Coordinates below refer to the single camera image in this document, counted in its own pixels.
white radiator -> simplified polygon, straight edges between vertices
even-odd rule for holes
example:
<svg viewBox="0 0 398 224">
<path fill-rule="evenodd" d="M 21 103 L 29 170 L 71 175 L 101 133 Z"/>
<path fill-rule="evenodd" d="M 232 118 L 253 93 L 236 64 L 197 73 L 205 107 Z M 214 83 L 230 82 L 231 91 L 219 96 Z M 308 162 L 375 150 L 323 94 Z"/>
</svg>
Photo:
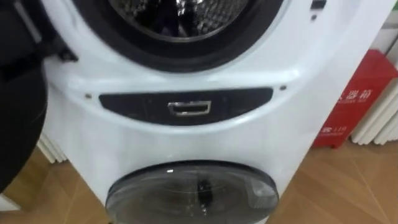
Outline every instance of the white radiator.
<svg viewBox="0 0 398 224">
<path fill-rule="evenodd" d="M 398 69 L 398 40 L 387 58 Z M 398 79 L 394 79 L 383 91 L 365 117 L 354 129 L 351 140 L 360 145 L 374 142 L 385 144 L 398 140 Z"/>
<path fill-rule="evenodd" d="M 56 144 L 52 143 L 44 133 L 40 135 L 40 139 L 37 142 L 37 147 L 43 152 L 43 154 L 51 163 L 63 162 L 67 160 L 67 157 L 61 151 L 61 149 Z"/>
</svg>

black control panel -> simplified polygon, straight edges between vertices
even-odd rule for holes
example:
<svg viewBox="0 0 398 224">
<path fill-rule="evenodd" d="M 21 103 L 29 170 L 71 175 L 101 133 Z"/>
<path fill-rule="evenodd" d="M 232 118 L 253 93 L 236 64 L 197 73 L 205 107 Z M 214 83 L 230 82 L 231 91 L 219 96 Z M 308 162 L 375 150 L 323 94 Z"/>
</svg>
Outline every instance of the black control panel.
<svg viewBox="0 0 398 224">
<path fill-rule="evenodd" d="M 311 3 L 311 10 L 322 10 L 326 6 L 326 0 L 313 0 Z"/>
<path fill-rule="evenodd" d="M 104 108 L 131 119 L 172 126 L 209 124 L 254 110 L 271 100 L 273 89 L 103 94 Z"/>
</svg>

laminate floor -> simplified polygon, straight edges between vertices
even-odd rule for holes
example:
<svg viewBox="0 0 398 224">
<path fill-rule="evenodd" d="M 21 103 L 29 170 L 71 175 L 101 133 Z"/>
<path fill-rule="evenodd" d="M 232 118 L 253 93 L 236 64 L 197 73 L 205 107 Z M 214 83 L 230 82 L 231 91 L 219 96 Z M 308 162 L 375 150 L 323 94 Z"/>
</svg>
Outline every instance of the laminate floor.
<svg viewBox="0 0 398 224">
<path fill-rule="evenodd" d="M 108 222 L 103 206 L 67 162 L 52 167 L 35 209 L 0 213 L 1 224 Z M 289 223 L 398 223 L 398 142 L 310 150 L 267 222 Z"/>
</svg>

white casing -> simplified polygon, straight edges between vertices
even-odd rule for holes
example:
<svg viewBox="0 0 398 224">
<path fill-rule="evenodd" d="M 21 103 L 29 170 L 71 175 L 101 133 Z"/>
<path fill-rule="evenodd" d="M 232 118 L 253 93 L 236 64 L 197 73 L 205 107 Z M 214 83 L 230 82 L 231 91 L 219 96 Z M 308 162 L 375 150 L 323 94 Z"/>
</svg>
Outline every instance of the white casing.
<svg viewBox="0 0 398 224">
<path fill-rule="evenodd" d="M 268 173 L 283 193 L 395 0 L 286 0 L 268 31 L 237 59 L 175 74 L 138 65 L 102 42 L 71 0 L 42 0 L 77 63 L 45 61 L 49 110 L 44 133 L 105 203 L 110 186 L 143 167 L 210 159 Z M 311 16 L 316 14 L 315 21 Z M 286 90 L 279 90 L 285 85 Z M 177 127 L 104 110 L 102 93 L 274 87 L 271 101 L 214 124 Z"/>
</svg>

round window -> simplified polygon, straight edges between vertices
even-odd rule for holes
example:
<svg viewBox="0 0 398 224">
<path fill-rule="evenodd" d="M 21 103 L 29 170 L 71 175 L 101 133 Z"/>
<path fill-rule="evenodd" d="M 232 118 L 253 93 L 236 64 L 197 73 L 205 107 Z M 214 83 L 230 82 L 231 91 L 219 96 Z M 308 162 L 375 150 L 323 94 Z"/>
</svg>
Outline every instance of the round window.
<svg viewBox="0 0 398 224">
<path fill-rule="evenodd" d="M 130 25 L 169 42 L 191 42 L 217 34 L 249 0 L 109 0 Z"/>
<path fill-rule="evenodd" d="M 106 208 L 116 223 L 256 223 L 279 196 L 265 173 L 229 162 L 179 162 L 116 182 Z"/>
</svg>

